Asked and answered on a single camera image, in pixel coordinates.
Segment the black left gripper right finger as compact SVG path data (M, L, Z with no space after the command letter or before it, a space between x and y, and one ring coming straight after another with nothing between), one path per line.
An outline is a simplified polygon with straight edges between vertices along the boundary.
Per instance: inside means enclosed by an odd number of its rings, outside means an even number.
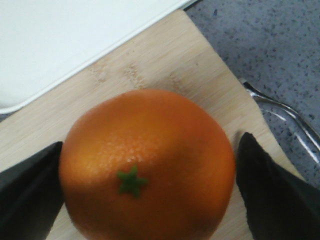
M255 240L318 240L320 191L280 165L246 132L240 139L236 183Z

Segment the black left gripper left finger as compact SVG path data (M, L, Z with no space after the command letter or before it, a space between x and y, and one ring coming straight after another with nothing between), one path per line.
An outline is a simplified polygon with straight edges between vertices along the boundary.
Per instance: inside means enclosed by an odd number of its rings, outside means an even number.
M44 240L64 203L55 142L0 173L0 238Z

